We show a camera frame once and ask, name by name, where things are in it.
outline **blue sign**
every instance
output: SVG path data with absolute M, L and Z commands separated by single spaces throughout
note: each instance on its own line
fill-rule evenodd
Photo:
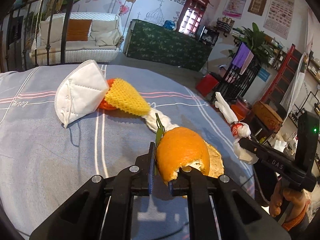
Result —
M 270 73 L 268 71 L 266 71 L 264 68 L 260 69 L 258 73 L 258 77 L 261 78 L 264 82 L 268 80 L 269 76 L 270 76 Z

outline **hand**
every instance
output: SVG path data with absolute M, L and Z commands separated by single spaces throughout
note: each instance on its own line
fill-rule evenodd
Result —
M 276 217 L 281 213 L 280 207 L 282 205 L 283 197 L 284 197 L 286 200 L 291 201 L 294 205 L 291 213 L 285 219 L 286 222 L 289 222 L 301 214 L 301 212 L 303 211 L 307 203 L 307 198 L 303 191 L 298 192 L 290 188 L 284 188 L 283 195 L 281 195 L 280 190 L 281 190 L 281 182 L 278 181 L 278 183 L 276 184 L 275 190 L 273 191 L 273 195 L 271 196 L 269 213 L 272 217 Z

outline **green patterned cloth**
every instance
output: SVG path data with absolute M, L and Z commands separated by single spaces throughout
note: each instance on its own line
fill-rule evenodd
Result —
M 212 48 L 161 26 L 135 20 L 127 57 L 181 66 L 199 71 Z

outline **white mask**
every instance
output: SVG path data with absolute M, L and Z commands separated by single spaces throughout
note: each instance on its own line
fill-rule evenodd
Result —
M 54 108 L 64 128 L 93 113 L 108 90 L 108 83 L 98 64 L 94 60 L 81 63 L 62 81 L 54 98 Z

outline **white wicker sofa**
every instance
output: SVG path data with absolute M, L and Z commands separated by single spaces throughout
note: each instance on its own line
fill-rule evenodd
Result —
M 52 18 L 64 17 L 65 14 L 55 14 Z M 117 20 L 117 29 L 119 33 L 122 34 L 121 30 L 121 18 L 116 14 L 110 13 L 95 13 L 95 12 L 74 12 L 70 14 L 70 19 L 87 19 L 87 20 L 103 20 L 103 21 L 114 21 Z M 88 37 L 91 33 L 91 26 L 89 29 Z M 119 48 L 123 38 L 120 39 L 116 46 L 104 46 L 99 47 L 93 44 L 84 45 L 84 42 L 75 42 L 75 41 L 67 41 L 66 42 L 66 52 L 65 52 L 65 61 L 66 63 L 73 62 L 84 62 L 88 59 L 94 59 L 97 62 L 109 62 L 114 60 L 119 53 Z M 41 34 L 40 31 L 38 33 L 37 42 L 34 39 L 31 51 L 29 53 L 30 59 L 33 64 L 35 64 L 35 49 L 37 50 L 37 64 L 39 66 L 47 65 L 47 52 L 45 49 L 46 45 L 41 45 Z M 51 45 L 49 50 L 49 64 L 59 64 L 60 63 L 60 43 L 55 42 L 55 45 Z

